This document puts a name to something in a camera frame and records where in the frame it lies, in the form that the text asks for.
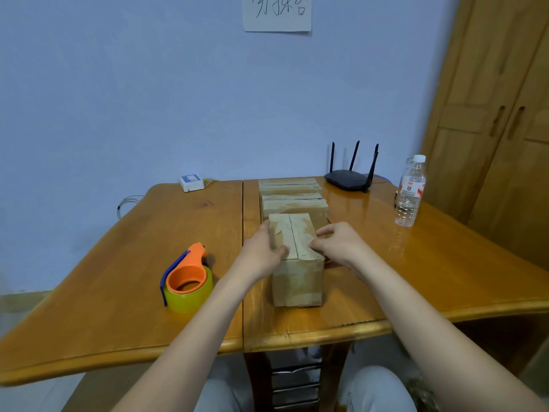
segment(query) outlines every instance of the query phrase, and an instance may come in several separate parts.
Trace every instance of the white device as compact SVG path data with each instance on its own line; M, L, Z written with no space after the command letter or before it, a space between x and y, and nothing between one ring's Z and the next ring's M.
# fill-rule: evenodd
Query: white device
M185 192L204 189L204 181L197 175L184 175L179 177L179 183Z

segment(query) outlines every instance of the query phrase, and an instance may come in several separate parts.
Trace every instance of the orange tape dispenser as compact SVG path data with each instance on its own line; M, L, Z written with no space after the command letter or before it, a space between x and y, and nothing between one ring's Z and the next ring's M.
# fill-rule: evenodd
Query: orange tape dispenser
M164 306L174 312L192 314L206 302L214 281L205 257L204 246L195 243L164 272L160 281Z

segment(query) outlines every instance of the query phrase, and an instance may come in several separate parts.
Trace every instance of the forearm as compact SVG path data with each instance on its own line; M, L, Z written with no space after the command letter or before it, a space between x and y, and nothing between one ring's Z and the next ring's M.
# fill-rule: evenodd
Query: forearm
M447 411L543 410L533 392L367 248L356 270Z
M230 321L248 290L231 270L189 324L114 409L192 411Z

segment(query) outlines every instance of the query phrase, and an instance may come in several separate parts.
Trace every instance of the tabletop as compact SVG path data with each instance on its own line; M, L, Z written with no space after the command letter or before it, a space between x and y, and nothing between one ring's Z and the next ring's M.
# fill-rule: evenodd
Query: tabletop
M368 193L317 178L330 222L347 221L438 311L453 322L549 311L549 272L526 262L423 202L412 228L395 224L396 187L374 178ZM243 232L260 224L257 181L243 184ZM367 286L347 268L325 270L324 304L275 307L271 278L244 299L244 351L297 348L391 331Z
M150 188L0 340L0 384L157 358L191 318L164 307L160 278L195 242L206 248L217 281L242 247L242 181L192 193L177 183ZM220 352L242 348L240 304Z

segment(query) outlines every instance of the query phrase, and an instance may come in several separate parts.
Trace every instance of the wardrobe handle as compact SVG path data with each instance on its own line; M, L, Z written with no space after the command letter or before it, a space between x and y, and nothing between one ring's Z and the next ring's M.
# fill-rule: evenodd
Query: wardrobe handle
M524 109L526 107L519 107L517 114L515 115L515 118L513 120L513 123L511 124L511 128L509 129L509 134L507 135L507 140L512 140L513 136L515 134L515 131L517 131L517 127L520 124L520 119L522 118L522 115L524 114Z
M490 137L495 136L496 132L498 132L498 125L500 123L501 116L503 115L504 111L505 111L505 106L502 105L500 107L500 109L498 110L498 113L496 114L496 118L492 122L492 129L490 130Z

